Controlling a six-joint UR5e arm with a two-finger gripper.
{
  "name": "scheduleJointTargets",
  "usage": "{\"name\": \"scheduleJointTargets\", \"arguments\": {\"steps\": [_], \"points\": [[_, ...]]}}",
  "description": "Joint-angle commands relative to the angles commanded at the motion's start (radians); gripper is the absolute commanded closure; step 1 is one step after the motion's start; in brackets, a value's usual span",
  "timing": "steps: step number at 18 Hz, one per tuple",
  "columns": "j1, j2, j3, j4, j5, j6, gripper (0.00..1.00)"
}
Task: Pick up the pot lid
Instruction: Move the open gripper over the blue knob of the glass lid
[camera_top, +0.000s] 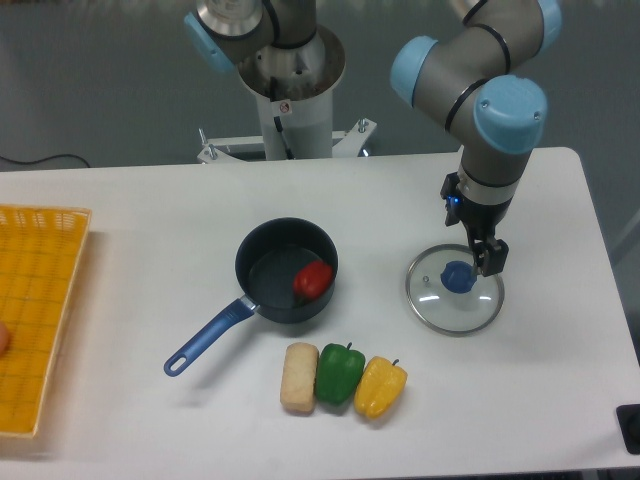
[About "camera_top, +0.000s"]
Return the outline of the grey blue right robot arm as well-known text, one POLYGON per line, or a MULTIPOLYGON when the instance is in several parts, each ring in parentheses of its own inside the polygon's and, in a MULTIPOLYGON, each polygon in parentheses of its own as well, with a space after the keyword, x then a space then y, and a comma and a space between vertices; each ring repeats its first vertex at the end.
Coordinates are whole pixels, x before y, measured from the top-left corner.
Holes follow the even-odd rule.
POLYGON ((464 226, 474 268, 484 277, 503 271, 509 252, 495 230, 515 195, 548 114, 544 91, 515 68, 558 38, 557 1, 479 1, 448 42, 419 36, 396 55, 395 93, 462 146, 460 165, 440 196, 448 226, 464 226))

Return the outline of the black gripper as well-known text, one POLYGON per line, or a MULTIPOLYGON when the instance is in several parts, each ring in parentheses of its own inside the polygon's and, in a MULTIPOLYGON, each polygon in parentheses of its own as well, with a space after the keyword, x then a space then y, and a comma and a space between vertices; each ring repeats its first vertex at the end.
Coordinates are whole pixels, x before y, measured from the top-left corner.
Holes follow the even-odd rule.
POLYGON ((445 225, 461 223, 465 227, 474 276, 493 276, 504 269, 509 246, 496 239, 495 230, 505 217, 513 194, 511 186, 488 187, 465 172, 453 172, 444 179, 440 196, 445 203, 445 225))

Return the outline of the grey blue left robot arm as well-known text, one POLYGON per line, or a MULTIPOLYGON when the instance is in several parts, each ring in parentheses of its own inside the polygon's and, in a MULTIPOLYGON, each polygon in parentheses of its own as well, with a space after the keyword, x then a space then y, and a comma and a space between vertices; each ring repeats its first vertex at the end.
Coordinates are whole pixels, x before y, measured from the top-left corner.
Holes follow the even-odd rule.
POLYGON ((184 18, 194 48, 215 71, 238 73, 256 102, 269 160, 350 158, 376 125, 333 129, 333 91, 346 56, 317 21, 313 1, 199 1, 184 18))

